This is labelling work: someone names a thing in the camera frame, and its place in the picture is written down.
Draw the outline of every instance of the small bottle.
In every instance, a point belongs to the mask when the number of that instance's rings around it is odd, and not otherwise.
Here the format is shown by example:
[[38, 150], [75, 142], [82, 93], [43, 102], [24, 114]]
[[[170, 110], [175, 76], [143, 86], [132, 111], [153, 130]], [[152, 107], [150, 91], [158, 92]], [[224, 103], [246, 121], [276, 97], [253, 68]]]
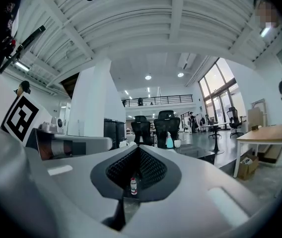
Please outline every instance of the small bottle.
[[136, 195], [137, 194], [137, 182], [136, 182], [136, 179], [131, 178], [130, 187], [131, 187], [131, 194], [132, 195]]

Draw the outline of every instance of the round table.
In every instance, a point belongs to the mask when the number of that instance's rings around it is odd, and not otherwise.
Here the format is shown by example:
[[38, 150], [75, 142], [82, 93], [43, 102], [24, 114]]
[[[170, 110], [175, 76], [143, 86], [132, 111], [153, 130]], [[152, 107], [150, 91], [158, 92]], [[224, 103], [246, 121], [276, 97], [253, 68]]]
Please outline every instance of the round table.
[[208, 128], [208, 127], [214, 127], [214, 137], [215, 137], [215, 146], [214, 146], [214, 149], [210, 150], [211, 152], [214, 152], [216, 154], [222, 154], [224, 153], [223, 150], [220, 150], [218, 148], [218, 143], [217, 143], [217, 127], [219, 126], [222, 126], [222, 125], [225, 125], [225, 124], [229, 124], [229, 122], [224, 122], [224, 123], [215, 123], [213, 125], [204, 125], [204, 126], [201, 126], [203, 128]]

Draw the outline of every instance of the wooden desk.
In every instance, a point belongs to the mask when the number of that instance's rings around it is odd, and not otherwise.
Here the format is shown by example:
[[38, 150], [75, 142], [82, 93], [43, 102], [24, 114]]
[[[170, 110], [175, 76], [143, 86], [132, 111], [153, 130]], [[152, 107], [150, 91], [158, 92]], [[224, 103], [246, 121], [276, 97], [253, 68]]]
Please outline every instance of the wooden desk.
[[262, 127], [258, 130], [250, 131], [241, 137], [237, 138], [237, 159], [234, 171], [234, 178], [237, 177], [241, 153], [241, 144], [256, 144], [256, 153], [258, 155], [258, 145], [273, 145], [273, 144], [282, 144], [282, 124]]

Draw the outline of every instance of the white table leg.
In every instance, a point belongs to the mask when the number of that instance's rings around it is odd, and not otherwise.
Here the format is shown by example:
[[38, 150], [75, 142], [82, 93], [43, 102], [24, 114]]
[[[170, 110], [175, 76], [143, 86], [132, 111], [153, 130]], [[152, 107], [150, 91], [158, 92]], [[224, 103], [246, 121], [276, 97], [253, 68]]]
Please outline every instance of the white table leg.
[[259, 144], [256, 145], [255, 156], [258, 156], [258, 146], [259, 146]]
[[236, 165], [234, 170], [234, 178], [238, 175], [238, 169], [239, 169], [239, 163], [240, 163], [240, 153], [241, 153], [241, 142], [237, 141], [237, 159], [236, 159]]

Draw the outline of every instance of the white cup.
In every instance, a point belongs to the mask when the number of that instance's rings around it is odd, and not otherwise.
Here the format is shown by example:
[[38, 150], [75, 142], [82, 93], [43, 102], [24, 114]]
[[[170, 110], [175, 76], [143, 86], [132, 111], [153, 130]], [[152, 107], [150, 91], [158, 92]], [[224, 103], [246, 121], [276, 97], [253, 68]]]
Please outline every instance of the white cup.
[[174, 141], [174, 146], [175, 146], [176, 148], [179, 148], [179, 147], [181, 146], [181, 141], [180, 141], [180, 140], [175, 140], [175, 141]]

